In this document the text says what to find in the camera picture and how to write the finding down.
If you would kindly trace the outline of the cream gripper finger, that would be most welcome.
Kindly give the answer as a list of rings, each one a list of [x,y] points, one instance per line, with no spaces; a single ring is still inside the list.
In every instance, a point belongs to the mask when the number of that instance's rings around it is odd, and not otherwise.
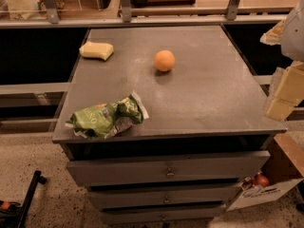
[[[293,61],[287,68],[278,67],[273,74],[265,116],[285,121],[304,100],[304,63]]]
[[[260,42],[265,45],[275,46],[281,44],[282,30],[285,21],[278,22],[275,26],[263,33],[260,37]]]

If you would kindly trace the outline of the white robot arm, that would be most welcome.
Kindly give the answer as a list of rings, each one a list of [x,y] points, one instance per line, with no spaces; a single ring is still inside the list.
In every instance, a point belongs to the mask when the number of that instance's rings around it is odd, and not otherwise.
[[[304,0],[288,16],[260,37],[265,45],[280,45],[281,53],[293,62],[275,71],[266,105],[268,118],[284,121],[304,100]]]

